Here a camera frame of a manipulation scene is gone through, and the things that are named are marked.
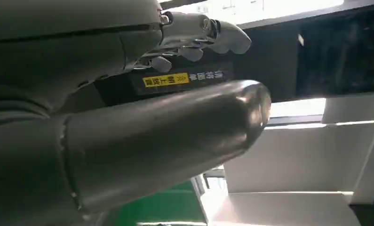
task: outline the white panel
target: white panel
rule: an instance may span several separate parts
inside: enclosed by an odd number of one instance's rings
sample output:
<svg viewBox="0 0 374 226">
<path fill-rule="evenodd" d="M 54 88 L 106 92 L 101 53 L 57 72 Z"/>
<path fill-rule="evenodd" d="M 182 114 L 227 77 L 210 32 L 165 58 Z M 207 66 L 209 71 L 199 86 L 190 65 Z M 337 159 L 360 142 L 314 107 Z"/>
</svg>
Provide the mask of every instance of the white panel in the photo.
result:
<svg viewBox="0 0 374 226">
<path fill-rule="evenodd" d="M 328 98 L 322 122 L 374 120 L 374 94 Z"/>
<path fill-rule="evenodd" d="M 353 191 L 373 135 L 374 123 L 265 130 L 224 165 L 228 191 Z"/>
<path fill-rule="evenodd" d="M 353 204 L 374 203 L 374 137 L 368 149 L 365 164 L 357 180 L 352 198 Z"/>
<path fill-rule="evenodd" d="M 229 194 L 209 222 L 214 226 L 360 226 L 339 194 Z"/>
</svg>

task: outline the yellow label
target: yellow label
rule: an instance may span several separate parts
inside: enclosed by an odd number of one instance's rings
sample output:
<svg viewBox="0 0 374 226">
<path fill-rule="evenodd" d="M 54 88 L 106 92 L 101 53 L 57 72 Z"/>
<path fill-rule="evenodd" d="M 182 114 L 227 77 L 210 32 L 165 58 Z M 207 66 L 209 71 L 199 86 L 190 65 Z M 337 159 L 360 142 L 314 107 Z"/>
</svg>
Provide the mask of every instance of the yellow label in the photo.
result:
<svg viewBox="0 0 374 226">
<path fill-rule="evenodd" d="M 170 86 L 189 83 L 187 73 L 168 74 L 143 78 L 145 87 Z"/>
</svg>

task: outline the green surface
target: green surface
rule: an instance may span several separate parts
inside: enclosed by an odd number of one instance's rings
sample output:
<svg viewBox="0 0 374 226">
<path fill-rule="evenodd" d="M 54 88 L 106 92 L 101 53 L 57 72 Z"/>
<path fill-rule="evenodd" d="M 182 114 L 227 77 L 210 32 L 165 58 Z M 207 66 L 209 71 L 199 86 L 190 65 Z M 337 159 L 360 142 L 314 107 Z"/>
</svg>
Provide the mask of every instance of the green surface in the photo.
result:
<svg viewBox="0 0 374 226">
<path fill-rule="evenodd" d="M 190 181 L 124 205 L 116 226 L 169 221 L 206 222 Z"/>
</svg>

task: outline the robotic hand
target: robotic hand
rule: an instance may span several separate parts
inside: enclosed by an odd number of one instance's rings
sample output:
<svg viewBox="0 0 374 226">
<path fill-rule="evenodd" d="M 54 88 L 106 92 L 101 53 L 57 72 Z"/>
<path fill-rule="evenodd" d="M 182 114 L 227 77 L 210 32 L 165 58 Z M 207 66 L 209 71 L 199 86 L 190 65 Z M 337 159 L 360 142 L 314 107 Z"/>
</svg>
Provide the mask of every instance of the robotic hand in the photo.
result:
<svg viewBox="0 0 374 226">
<path fill-rule="evenodd" d="M 250 38 L 237 26 L 205 15 L 165 12 L 161 21 L 162 41 L 143 55 L 135 69 L 153 67 L 168 72 L 171 63 L 164 56 L 183 56 L 195 62 L 202 58 L 202 48 L 221 54 L 229 50 L 243 54 L 251 44 Z"/>
<path fill-rule="evenodd" d="M 0 0 L 0 226 L 82 221 L 244 153 L 271 104 L 255 81 L 50 115 L 97 79 L 249 46 L 156 0 Z"/>
</svg>

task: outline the screw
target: screw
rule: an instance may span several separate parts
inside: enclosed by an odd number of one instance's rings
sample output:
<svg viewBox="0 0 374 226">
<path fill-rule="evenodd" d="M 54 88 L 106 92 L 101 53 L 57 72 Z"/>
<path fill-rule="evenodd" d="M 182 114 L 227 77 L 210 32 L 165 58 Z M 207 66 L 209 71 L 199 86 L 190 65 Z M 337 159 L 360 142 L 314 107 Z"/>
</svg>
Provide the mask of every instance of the screw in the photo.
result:
<svg viewBox="0 0 374 226">
<path fill-rule="evenodd" d="M 202 22 L 202 28 L 203 30 L 205 31 L 209 31 L 210 30 L 210 20 L 209 19 L 204 19 L 203 22 Z"/>
</svg>

